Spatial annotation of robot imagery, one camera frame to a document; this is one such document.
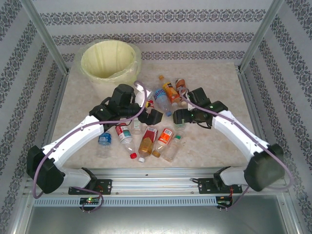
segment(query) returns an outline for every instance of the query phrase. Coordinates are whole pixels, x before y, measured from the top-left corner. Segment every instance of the metal enclosure wall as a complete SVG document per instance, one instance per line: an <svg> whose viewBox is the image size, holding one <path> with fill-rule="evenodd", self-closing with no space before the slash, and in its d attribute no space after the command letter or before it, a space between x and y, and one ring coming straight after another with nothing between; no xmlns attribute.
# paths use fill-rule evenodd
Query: metal enclosure wall
<svg viewBox="0 0 312 234"><path fill-rule="evenodd" d="M36 0L70 66L94 39L136 44L143 62L238 65L272 0Z"/></svg>
<svg viewBox="0 0 312 234"><path fill-rule="evenodd" d="M18 0L0 1L0 233L24 187L26 153L41 146L62 73Z"/></svg>
<svg viewBox="0 0 312 234"><path fill-rule="evenodd" d="M304 233L312 233L312 0L287 0L245 71L267 140L283 147Z"/></svg>

